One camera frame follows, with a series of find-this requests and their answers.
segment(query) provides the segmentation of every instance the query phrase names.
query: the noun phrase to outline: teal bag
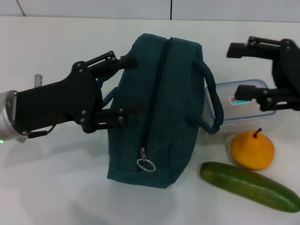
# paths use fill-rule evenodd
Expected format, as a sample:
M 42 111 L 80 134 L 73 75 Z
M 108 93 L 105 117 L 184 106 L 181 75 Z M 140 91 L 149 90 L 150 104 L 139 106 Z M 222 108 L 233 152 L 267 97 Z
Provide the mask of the teal bag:
M 113 98 L 111 109 L 144 105 L 145 113 L 129 115 L 126 128 L 108 130 L 107 178 L 166 188 L 187 166 L 199 127 L 209 134 L 219 130 L 223 108 L 198 43 L 143 34 L 128 54 L 138 67 L 124 71 L 104 104 Z M 215 111 L 212 127 L 202 119 L 204 79 Z

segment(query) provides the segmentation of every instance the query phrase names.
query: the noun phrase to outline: zipper pull ring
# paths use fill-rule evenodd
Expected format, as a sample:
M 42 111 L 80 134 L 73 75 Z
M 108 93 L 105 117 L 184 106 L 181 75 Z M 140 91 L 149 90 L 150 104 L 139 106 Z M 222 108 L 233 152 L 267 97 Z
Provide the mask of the zipper pull ring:
M 156 166 L 153 162 L 151 162 L 150 160 L 147 159 L 146 157 L 146 149 L 144 147 L 141 148 L 141 156 L 142 158 L 139 158 L 137 161 L 136 161 L 136 164 L 142 168 L 144 171 L 147 171 L 147 172 L 153 172 L 156 170 Z M 147 169 L 144 167 L 144 165 L 147 163 L 149 163 L 153 168 L 152 169 Z

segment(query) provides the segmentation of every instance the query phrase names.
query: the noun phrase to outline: white table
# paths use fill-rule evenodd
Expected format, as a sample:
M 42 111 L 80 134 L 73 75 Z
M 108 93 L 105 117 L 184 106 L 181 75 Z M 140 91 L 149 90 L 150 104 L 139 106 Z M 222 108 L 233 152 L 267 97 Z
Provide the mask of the white table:
M 273 87 L 271 61 L 227 59 L 231 42 L 251 35 L 300 43 L 299 23 L 151 21 L 80 18 L 0 18 L 0 91 L 33 87 L 66 77 L 73 63 L 114 50 L 126 54 L 143 33 L 178 37 L 203 45 L 216 82 L 263 79 Z M 104 96 L 121 72 L 104 84 Z M 260 172 L 300 195 L 300 113 L 280 112 L 284 121 L 267 133 L 277 154 Z M 189 165 L 168 189 L 132 186 L 106 178 L 106 131 L 85 134 L 73 122 L 46 137 L 0 146 L 0 221 L 4 225 L 298 225 L 300 213 L 269 209 L 205 183 L 197 176 L 205 161 L 230 163 L 224 142 L 197 141 Z

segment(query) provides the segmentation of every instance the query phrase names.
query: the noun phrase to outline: cucumber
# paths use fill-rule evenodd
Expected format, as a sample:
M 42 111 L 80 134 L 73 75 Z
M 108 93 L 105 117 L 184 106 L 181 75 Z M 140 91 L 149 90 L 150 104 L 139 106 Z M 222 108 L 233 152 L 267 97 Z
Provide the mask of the cucumber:
M 295 192 L 258 173 L 218 162 L 203 163 L 200 176 L 210 184 L 284 212 L 299 212 Z

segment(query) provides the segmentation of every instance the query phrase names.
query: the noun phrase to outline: plastic container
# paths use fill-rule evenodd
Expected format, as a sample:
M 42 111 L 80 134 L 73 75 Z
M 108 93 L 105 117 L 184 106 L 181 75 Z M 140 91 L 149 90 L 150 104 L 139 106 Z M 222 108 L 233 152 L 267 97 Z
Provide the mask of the plastic container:
M 264 131 L 275 128 L 277 126 L 276 111 L 260 111 L 260 106 L 255 99 L 252 101 L 238 101 L 234 98 L 236 89 L 240 84 L 255 85 L 258 88 L 268 87 L 261 80 L 216 84 L 217 94 L 224 110 L 224 123 L 217 134 L 239 134 L 250 130 L 257 130 L 258 128 L 262 128 Z M 208 88 L 206 87 L 203 119 L 212 125 L 214 118 L 214 109 Z

